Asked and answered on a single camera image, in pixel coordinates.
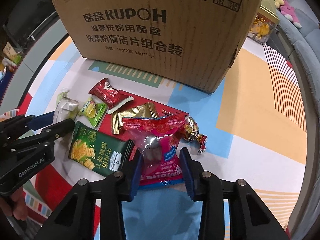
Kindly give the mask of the person's left hand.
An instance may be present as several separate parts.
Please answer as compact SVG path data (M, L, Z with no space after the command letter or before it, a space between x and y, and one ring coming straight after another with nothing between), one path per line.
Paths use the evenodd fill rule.
M10 199L13 201L12 206L1 197L1 210L6 216L14 216L17 220L26 220L28 210L23 193L23 187L20 187L10 196Z

